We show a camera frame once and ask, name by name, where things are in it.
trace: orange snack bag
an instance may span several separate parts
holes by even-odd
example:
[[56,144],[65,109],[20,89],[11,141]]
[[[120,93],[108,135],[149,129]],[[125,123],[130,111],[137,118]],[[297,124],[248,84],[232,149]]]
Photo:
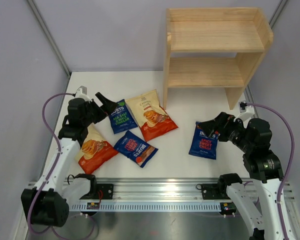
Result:
[[126,99],[125,102],[131,109],[146,142],[178,128],[160,106],[157,90]]
[[92,174],[117,154],[118,152],[101,136],[92,123],[88,126],[88,135],[74,159],[86,174]]

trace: wooden rack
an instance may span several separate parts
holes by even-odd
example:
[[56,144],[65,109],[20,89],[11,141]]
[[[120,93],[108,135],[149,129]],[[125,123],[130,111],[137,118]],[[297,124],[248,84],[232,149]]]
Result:
[[[168,8],[163,108],[168,88],[225,88],[232,110],[273,42],[257,7]],[[235,57],[171,57],[171,53],[237,53]]]

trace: white table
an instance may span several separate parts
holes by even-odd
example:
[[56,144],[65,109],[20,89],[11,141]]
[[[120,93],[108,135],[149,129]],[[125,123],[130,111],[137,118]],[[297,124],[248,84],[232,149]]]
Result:
[[[162,101],[163,72],[162,71],[112,71],[112,72],[73,72],[67,92],[75,93],[80,86],[87,87],[87,93],[98,103],[94,96],[101,92],[112,101],[120,101],[157,89]],[[67,114],[68,101],[71,96],[64,98],[55,132],[62,126],[64,116]],[[105,162],[94,174],[98,178],[218,178],[222,174],[238,173],[242,178],[249,174],[243,165],[243,153],[231,142],[219,142],[217,146],[217,159],[207,159],[189,155],[196,121],[207,121],[215,118],[220,112],[238,115],[239,108],[229,110],[224,88],[173,88],[169,89],[167,113],[178,125],[163,136],[157,137],[149,143],[158,148],[154,157],[140,168],[137,164],[118,154]],[[97,130],[113,146],[124,132],[113,134],[110,120],[104,119],[96,124]],[[138,137],[143,139],[139,128],[132,129]],[[57,145],[53,141],[46,165]],[[69,174],[83,173],[83,170],[72,159]]]

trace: navy blue bag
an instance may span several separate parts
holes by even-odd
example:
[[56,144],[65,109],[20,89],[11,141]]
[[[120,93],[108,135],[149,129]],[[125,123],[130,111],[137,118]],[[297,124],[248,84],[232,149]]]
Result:
[[194,136],[192,139],[189,155],[207,159],[217,159],[218,134],[207,137],[198,126],[199,121],[195,122]]
[[155,155],[157,148],[143,141],[130,131],[118,140],[113,147],[119,153],[134,161],[141,168]]
[[119,106],[109,115],[113,133],[118,134],[138,127],[127,108],[125,100],[122,99],[117,103]]

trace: chip bag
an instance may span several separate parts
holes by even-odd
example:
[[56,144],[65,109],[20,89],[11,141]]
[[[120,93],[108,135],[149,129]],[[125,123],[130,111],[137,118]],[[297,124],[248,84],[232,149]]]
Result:
[[178,128],[160,107],[157,90],[127,99],[125,102],[131,109],[146,142]]
[[118,107],[109,115],[113,133],[118,134],[138,127],[126,106],[125,100],[122,99],[117,103]]
[[92,174],[118,152],[101,136],[93,123],[87,129],[88,135],[74,159],[86,174]]
[[158,151],[157,148],[146,143],[130,131],[126,131],[125,135],[114,145],[114,149],[131,159],[141,168]]
[[195,130],[189,155],[206,159],[217,159],[217,144],[219,135],[215,133],[212,137],[207,137],[198,124],[200,124],[199,121],[195,123]]

